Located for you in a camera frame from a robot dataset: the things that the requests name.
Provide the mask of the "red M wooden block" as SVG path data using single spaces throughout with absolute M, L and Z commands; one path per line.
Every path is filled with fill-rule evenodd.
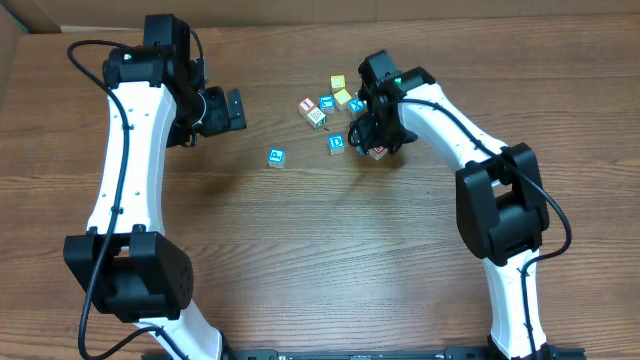
M 387 152 L 388 152 L 388 149 L 383 146 L 374 147 L 368 150 L 368 154 L 374 160 L 380 160 L 382 157 L 384 157 L 387 154 Z

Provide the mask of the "blue D wooden block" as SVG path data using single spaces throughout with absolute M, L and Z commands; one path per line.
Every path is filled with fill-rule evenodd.
M 328 137 L 328 146 L 331 155 L 341 154 L 345 151 L 344 138 L 341 134 L 334 134 Z

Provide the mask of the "blue P wooden block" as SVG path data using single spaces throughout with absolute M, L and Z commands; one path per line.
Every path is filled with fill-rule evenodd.
M 286 151 L 279 148 L 271 148 L 267 163 L 272 168 L 283 168 L 286 161 Z

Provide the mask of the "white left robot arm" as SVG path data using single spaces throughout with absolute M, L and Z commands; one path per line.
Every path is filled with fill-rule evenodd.
M 99 194 L 85 233 L 63 250 L 85 293 L 80 319 L 111 314 L 171 359 L 228 359 L 224 335 L 194 302 L 190 257 L 166 236 L 162 191 L 169 148 L 245 127 L 239 95 L 208 85 L 191 38 L 110 50 L 95 79 L 110 118 Z

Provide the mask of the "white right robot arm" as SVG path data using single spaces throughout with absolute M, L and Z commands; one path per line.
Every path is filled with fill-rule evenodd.
M 403 72 L 381 50 L 367 56 L 358 73 L 358 97 L 367 110 L 351 123 L 349 144 L 362 153 L 394 154 L 421 139 L 447 163 L 455 175 L 458 231 L 487 276 L 493 355 L 542 358 L 547 338 L 535 260 L 549 214 L 535 153 L 474 125 L 422 67 Z

